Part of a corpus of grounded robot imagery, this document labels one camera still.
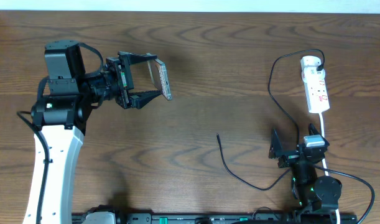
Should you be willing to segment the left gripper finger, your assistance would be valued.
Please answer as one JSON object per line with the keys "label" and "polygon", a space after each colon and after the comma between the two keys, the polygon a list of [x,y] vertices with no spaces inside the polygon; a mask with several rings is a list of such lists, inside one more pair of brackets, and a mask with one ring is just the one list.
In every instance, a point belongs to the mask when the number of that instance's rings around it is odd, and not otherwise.
{"label": "left gripper finger", "polygon": [[134,65],[137,63],[148,62],[157,59],[154,54],[134,54],[130,52],[118,52],[118,57],[125,65]]}
{"label": "left gripper finger", "polygon": [[159,95],[161,95],[161,92],[159,90],[130,93],[129,102],[131,108],[141,109]]}

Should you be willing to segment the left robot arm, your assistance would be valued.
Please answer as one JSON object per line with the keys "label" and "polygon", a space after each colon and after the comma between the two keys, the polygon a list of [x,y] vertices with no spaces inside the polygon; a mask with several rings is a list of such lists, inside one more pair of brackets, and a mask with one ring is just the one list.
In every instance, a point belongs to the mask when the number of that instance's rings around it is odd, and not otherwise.
{"label": "left robot arm", "polygon": [[27,125],[34,132],[35,162],[25,223],[73,223],[75,169],[86,122],[103,102],[141,109],[158,96],[171,100],[165,63],[154,54],[118,52],[87,72],[83,42],[45,46],[48,76],[38,85]]}

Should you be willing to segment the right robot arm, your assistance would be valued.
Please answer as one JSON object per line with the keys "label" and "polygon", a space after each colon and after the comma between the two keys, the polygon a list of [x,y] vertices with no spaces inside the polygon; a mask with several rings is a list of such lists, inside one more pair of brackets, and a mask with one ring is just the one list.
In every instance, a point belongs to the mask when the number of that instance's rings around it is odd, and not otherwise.
{"label": "right robot arm", "polygon": [[341,182],[330,176],[317,174],[315,166],[325,158],[329,142],[313,124],[309,135],[294,150],[285,150],[277,131],[271,132],[269,158],[276,159],[279,168],[289,168],[292,173],[292,192],[300,208],[292,219],[297,223],[341,223],[338,200]]}

